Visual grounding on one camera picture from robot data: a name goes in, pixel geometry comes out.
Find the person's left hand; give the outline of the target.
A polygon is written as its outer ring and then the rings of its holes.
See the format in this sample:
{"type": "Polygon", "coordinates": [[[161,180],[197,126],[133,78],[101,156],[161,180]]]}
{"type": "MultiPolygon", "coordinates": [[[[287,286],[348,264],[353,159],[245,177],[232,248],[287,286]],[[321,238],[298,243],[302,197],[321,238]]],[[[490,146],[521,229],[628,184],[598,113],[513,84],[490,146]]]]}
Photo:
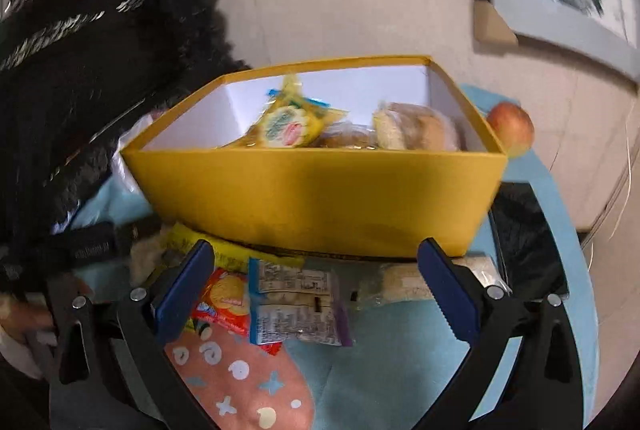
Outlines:
{"type": "Polygon", "coordinates": [[[67,311],[54,315],[43,304],[20,301],[13,294],[2,292],[1,375],[15,377],[15,381],[47,384],[27,336],[38,332],[61,332],[68,319],[67,311]]]}

